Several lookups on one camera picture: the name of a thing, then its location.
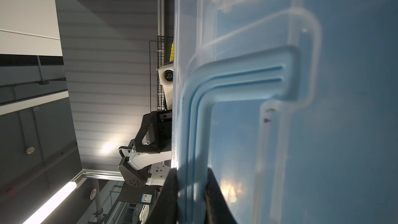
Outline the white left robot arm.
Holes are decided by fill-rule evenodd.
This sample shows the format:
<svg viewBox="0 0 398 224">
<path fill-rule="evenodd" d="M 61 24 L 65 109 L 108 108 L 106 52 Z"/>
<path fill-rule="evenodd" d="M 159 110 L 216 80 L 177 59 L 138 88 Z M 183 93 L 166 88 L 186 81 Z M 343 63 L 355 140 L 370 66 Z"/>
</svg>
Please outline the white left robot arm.
<svg viewBox="0 0 398 224">
<path fill-rule="evenodd" d="M 143 116 L 141 127 L 128 146 L 119 147 L 118 169 L 131 187 L 163 186 L 171 169 L 172 111 L 154 111 Z"/>
</svg>

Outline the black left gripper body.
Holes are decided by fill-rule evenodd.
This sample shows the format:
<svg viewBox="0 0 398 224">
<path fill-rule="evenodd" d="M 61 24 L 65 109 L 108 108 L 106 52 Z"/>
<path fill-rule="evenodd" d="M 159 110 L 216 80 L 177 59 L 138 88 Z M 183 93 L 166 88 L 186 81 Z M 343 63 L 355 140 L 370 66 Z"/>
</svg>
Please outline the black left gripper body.
<svg viewBox="0 0 398 224">
<path fill-rule="evenodd" d="M 134 150 L 161 153 L 172 149 L 172 110 L 154 111 L 143 116 L 134 139 Z"/>
</svg>

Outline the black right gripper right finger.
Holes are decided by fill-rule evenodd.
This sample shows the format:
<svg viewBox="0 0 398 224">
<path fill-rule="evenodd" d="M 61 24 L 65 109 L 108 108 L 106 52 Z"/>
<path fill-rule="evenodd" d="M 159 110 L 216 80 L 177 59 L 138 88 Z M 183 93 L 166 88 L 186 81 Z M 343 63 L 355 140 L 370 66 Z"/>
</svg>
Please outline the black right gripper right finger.
<svg viewBox="0 0 398 224">
<path fill-rule="evenodd" d="M 206 204 L 205 224 L 237 224 L 211 168 L 208 168 L 204 196 Z"/>
</svg>

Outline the blue plastic tool box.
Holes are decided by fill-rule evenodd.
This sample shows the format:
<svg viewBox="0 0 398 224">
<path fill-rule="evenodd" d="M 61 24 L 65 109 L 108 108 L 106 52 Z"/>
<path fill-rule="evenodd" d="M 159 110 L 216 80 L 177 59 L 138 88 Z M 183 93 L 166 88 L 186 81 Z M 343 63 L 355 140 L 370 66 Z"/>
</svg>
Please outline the blue plastic tool box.
<svg viewBox="0 0 398 224">
<path fill-rule="evenodd" d="M 398 0 L 175 0 L 178 222 L 398 221 Z"/>
</svg>

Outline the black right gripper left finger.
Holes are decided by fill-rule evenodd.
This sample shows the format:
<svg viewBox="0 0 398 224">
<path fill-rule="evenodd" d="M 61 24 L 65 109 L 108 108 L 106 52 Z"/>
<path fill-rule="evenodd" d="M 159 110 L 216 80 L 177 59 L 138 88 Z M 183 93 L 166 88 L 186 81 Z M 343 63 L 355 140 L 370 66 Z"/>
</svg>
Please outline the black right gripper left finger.
<svg viewBox="0 0 398 224">
<path fill-rule="evenodd" d="M 149 214 L 145 223 L 176 224 L 178 219 L 177 196 L 177 169 L 171 169 L 152 212 Z"/>
</svg>

